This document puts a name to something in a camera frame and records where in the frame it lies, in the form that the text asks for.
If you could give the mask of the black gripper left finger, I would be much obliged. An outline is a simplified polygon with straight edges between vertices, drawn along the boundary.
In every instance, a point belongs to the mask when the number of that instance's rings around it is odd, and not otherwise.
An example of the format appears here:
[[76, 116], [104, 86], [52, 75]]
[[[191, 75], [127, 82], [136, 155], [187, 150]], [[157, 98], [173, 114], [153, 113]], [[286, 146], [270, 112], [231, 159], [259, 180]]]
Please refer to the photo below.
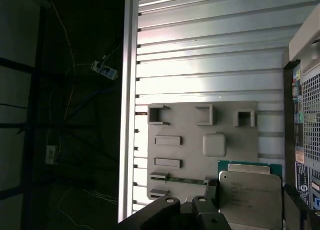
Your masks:
[[118, 230], [230, 230], [218, 211], [219, 181], [209, 180], [203, 196], [183, 204], [174, 197], [162, 196], [117, 224]]

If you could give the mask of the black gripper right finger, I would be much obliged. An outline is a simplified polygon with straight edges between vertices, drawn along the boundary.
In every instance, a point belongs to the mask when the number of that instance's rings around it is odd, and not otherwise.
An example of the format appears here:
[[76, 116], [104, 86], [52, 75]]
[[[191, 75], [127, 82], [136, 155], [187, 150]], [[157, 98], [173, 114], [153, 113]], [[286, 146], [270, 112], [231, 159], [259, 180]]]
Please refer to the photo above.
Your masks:
[[320, 212], [311, 210], [295, 187], [283, 187], [283, 216], [287, 230], [319, 230]]

